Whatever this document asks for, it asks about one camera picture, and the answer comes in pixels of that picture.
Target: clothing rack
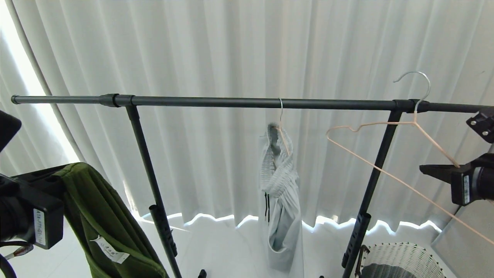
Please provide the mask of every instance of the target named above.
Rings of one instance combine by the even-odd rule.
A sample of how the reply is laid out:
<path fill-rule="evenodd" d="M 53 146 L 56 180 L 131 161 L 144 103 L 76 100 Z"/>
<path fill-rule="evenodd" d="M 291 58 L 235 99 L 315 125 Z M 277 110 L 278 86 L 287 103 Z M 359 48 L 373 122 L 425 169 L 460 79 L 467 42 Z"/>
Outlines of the clothing rack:
<path fill-rule="evenodd" d="M 398 100 L 340 100 L 340 99 L 279 99 L 279 98 L 220 98 L 220 97 L 169 97 L 169 96 L 136 96 L 126 94 L 104 94 L 100 96 L 12 96 L 12 102 L 22 103 L 56 103 L 56 104 L 102 104 L 109 107 L 125 107 L 134 131 L 137 145 L 141 153 L 146 174 L 155 199 L 154 205 L 149 207 L 155 222 L 158 235 L 166 252 L 175 278 L 182 278 L 177 261 L 177 248 L 173 241 L 165 206 L 161 198 L 160 189 L 156 180 L 149 150 L 137 106 L 182 106 L 182 107 L 237 107 L 237 108 L 281 108 L 283 109 L 332 109 L 332 110 L 383 110 L 390 111 L 388 122 L 399 122 L 403 113 L 413 113 L 418 99 Z M 439 111 L 456 113 L 476 113 L 487 106 L 469 104 L 430 103 L 422 101 L 417 111 Z M 382 168 L 386 159 L 391 141 L 396 131 L 396 125 L 387 125 L 382 138 L 381 146 L 375 160 L 375 165 Z M 350 278 L 362 246 L 366 230 L 371 220 L 367 212 L 372 200 L 380 171 L 373 169 L 370 174 L 367 189 L 362 199 L 362 205 L 357 214 L 348 248 L 343 255 L 341 266 L 345 268 L 343 278 Z M 201 270 L 198 278 L 205 278 L 205 270 Z"/>

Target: white floor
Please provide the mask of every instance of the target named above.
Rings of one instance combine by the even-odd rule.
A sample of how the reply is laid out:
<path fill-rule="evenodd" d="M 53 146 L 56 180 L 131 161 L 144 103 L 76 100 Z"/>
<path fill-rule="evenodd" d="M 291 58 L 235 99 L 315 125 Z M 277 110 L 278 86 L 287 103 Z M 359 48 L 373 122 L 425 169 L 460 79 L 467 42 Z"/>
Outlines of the white floor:
<path fill-rule="evenodd" d="M 257 221 L 246 221 L 235 228 L 233 219 L 215 221 L 199 217 L 185 226 L 181 217 L 170 219 L 175 229 L 173 236 L 178 246 L 177 261 L 184 278 L 195 278 L 206 269 L 208 278 L 265 278 L 266 265 L 258 240 Z M 160 259 L 173 277 L 161 242 L 153 224 L 142 222 L 142 227 L 153 243 Z M 89 278 L 90 272 L 84 253 L 77 239 L 67 227 L 64 239 L 50 250 L 35 248 L 31 253 L 10 260 L 17 276 L 30 278 Z M 304 264 L 306 278 L 338 278 L 343 273 L 340 266 L 353 224 L 336 227 L 333 223 L 316 224 L 303 229 Z M 438 232 L 430 226 L 415 229 L 400 226 L 396 233 L 389 233 L 383 225 L 374 227 L 366 236 L 365 244 L 381 242 L 414 242 L 435 255 L 445 269 L 446 277 L 455 277 L 430 250 L 430 243 Z"/>

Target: clothing tag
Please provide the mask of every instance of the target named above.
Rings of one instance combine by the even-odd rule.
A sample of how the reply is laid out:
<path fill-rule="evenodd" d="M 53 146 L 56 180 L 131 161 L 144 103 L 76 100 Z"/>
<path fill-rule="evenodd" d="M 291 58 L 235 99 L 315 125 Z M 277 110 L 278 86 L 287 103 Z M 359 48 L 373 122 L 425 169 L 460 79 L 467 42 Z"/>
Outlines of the clothing tag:
<path fill-rule="evenodd" d="M 101 236 L 98 236 L 97 239 L 93 239 L 91 241 L 96 242 L 99 248 L 101 248 L 101 251 L 103 251 L 103 253 L 108 257 L 108 259 L 112 260 L 112 262 L 121 264 L 129 257 L 128 253 L 116 251 L 113 246 Z"/>

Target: curtain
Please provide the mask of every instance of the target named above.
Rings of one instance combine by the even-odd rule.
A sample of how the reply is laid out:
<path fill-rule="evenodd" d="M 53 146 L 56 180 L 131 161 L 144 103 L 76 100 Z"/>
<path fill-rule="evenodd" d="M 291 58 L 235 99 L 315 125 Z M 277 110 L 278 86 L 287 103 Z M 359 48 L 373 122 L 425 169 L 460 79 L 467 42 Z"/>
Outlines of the curtain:
<path fill-rule="evenodd" d="M 14 94 L 45 92 L 4 1 L 0 1 L 0 18 L 0 110 L 22 122 L 19 132 L 0 153 L 0 173 L 13 176 L 78 161 L 49 104 L 14 105 L 10 101 Z"/>
<path fill-rule="evenodd" d="M 492 1 L 22 1 L 19 19 L 53 95 L 322 99 L 420 98 L 494 104 Z M 84 161 L 96 165 L 141 215 L 152 195 L 125 110 L 58 106 Z M 256 215 L 257 141 L 279 109 L 139 107 L 168 214 Z M 334 125 L 387 119 L 383 111 L 289 110 L 303 220 L 356 216 L 371 167 L 325 138 Z M 488 145 L 467 114 L 427 112 L 422 127 L 460 163 Z M 404 115 L 402 120 L 411 119 Z M 333 137 L 373 161 L 385 127 Z M 399 127 L 384 168 L 451 212 L 449 186 L 420 174 L 446 158 Z M 399 183 L 379 180 L 369 212 L 399 221 L 449 218 Z"/>

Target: silver metal hook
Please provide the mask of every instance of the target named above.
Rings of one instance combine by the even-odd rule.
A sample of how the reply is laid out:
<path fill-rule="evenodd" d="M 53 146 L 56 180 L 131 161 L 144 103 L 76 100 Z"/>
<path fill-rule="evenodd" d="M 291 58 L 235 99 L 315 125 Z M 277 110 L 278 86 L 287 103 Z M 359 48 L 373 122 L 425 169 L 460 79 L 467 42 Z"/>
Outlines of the silver metal hook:
<path fill-rule="evenodd" d="M 404 73 L 403 75 L 401 75 L 397 80 L 393 81 L 393 83 L 396 83 L 398 81 L 400 81 L 405 75 L 409 74 L 409 73 L 419 73 L 421 74 L 423 77 L 425 77 L 427 79 L 427 83 L 428 83 L 428 88 L 427 88 L 427 93 L 425 94 L 425 96 L 423 96 L 419 101 L 417 101 L 417 104 L 415 105 L 415 112 L 417 111 L 417 108 L 418 108 L 418 105 L 426 98 L 429 96 L 430 92 L 431 92 L 431 81 L 429 80 L 429 78 L 427 77 L 427 75 L 425 75 L 425 73 L 421 72 L 421 71 L 409 71 L 409 72 L 406 72 Z"/>
<path fill-rule="evenodd" d="M 281 104 L 281 115 L 280 115 L 280 123 L 281 123 L 281 117 L 283 116 L 283 101 L 281 100 L 281 98 L 279 98 L 279 100 Z"/>

